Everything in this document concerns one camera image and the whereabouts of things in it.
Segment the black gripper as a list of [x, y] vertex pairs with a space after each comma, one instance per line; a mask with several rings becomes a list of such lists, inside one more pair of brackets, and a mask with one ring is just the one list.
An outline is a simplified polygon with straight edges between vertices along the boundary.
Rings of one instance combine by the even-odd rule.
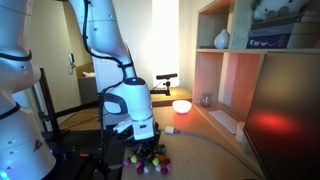
[[154, 136], [143, 140], [135, 140], [133, 128], [128, 127], [120, 134], [120, 141], [141, 157], [153, 157], [159, 143], [161, 131], [159, 124], [155, 123]]

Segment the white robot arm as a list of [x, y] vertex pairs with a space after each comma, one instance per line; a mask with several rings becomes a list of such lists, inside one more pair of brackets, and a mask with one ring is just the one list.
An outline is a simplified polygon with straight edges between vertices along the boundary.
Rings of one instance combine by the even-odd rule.
[[[128, 118], [114, 127], [116, 133], [133, 129], [136, 141], [156, 137], [151, 98], [139, 78], [117, 23], [112, 0], [68, 0], [75, 12], [88, 53], [113, 60], [123, 80], [103, 91], [102, 106]], [[40, 80], [26, 45], [33, 0], [0, 0], [0, 157], [1, 180], [41, 180], [56, 165], [34, 120], [33, 111], [20, 106], [13, 94]]]

